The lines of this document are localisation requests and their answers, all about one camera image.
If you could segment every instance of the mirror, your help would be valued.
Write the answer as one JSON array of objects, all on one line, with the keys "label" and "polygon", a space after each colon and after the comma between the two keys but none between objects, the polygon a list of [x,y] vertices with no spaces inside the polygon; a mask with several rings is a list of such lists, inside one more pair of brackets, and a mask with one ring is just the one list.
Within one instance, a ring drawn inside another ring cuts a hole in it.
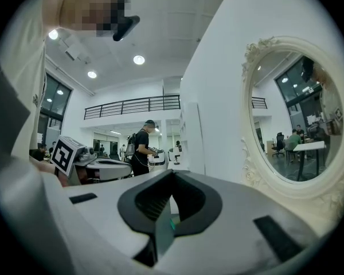
[{"label": "mirror", "polygon": [[324,66],[293,50],[268,53],[252,75],[257,145],[272,170],[304,182],[329,167],[342,139],[341,98]]}]

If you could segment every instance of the person in green shirt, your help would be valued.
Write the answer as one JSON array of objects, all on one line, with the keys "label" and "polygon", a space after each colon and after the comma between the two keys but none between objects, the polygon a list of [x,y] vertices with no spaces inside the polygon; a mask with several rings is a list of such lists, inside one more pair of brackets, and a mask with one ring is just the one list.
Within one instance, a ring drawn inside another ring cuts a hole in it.
[{"label": "person in green shirt", "polygon": [[293,151],[294,148],[301,143],[300,135],[297,134],[296,129],[293,129],[292,135],[287,140],[286,151]]}]

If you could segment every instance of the balcony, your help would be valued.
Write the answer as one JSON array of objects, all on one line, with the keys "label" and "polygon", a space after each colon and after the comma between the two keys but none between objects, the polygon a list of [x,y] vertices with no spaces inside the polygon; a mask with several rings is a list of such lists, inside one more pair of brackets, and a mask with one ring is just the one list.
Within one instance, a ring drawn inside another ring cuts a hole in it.
[{"label": "balcony", "polygon": [[85,109],[84,120],[138,112],[181,109],[179,95],[118,101]]},{"label": "balcony", "polygon": [[265,98],[252,97],[252,109],[268,109]]}]

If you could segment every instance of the recessed light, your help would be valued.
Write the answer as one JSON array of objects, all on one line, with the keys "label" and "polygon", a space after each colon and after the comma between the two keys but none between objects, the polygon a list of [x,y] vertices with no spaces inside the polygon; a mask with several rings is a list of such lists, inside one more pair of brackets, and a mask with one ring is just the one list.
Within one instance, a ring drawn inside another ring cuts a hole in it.
[{"label": "recessed light", "polygon": [[97,74],[96,74],[94,71],[90,71],[90,72],[88,72],[88,76],[89,76],[90,78],[96,78],[96,77],[97,77]]},{"label": "recessed light", "polygon": [[50,39],[56,40],[58,38],[58,32],[57,30],[52,30],[48,36],[50,37]]},{"label": "recessed light", "polygon": [[136,55],[134,57],[134,62],[135,62],[135,64],[142,65],[145,62],[145,59],[141,55]]}]

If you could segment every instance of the green shirt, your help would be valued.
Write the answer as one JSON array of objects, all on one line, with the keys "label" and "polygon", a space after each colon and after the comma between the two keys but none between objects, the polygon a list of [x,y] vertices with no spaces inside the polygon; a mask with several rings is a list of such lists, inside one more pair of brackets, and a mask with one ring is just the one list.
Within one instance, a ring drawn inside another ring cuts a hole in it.
[{"label": "green shirt", "polygon": [[293,151],[293,149],[298,145],[301,144],[300,136],[297,134],[291,135],[287,140],[286,150]]}]

